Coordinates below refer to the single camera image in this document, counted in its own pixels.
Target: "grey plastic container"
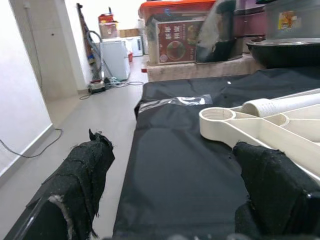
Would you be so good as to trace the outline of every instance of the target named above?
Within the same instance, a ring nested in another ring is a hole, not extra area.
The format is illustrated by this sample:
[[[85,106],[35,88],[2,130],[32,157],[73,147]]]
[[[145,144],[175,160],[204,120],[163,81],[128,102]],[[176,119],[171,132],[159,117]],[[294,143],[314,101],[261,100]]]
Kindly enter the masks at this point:
[[[266,39],[320,38],[320,0],[276,0],[265,5]],[[281,21],[289,14],[291,25]]]

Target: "orange plastic container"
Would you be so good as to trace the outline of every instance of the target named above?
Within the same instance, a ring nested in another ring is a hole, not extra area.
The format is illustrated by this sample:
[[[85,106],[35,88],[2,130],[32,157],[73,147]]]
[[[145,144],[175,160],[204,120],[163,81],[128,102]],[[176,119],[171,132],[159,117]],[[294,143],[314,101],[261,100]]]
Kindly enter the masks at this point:
[[[194,62],[200,28],[216,0],[158,0],[141,4],[151,65]]]

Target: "cardboard box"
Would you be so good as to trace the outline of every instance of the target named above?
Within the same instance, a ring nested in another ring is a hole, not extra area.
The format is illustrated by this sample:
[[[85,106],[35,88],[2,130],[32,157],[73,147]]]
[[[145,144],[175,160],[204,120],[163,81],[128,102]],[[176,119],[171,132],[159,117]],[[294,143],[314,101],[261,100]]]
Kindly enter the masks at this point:
[[[120,30],[120,38],[137,37],[137,36],[140,36],[140,31],[138,28]]]

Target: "white plastic pipe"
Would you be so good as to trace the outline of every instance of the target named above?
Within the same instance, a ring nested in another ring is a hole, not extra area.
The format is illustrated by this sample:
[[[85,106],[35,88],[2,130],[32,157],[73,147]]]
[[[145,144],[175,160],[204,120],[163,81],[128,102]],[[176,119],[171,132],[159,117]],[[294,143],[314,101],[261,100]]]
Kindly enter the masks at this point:
[[[320,104],[320,93],[275,100],[261,98],[245,102],[241,112],[264,118],[316,104]]]

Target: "mini fridge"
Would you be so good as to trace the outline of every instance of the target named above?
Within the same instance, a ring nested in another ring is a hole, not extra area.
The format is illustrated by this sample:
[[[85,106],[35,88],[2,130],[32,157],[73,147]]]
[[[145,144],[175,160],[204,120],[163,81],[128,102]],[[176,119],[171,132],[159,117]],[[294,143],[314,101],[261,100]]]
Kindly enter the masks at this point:
[[[127,80],[130,75],[129,57],[126,41],[119,37],[103,39],[103,58],[113,77]]]

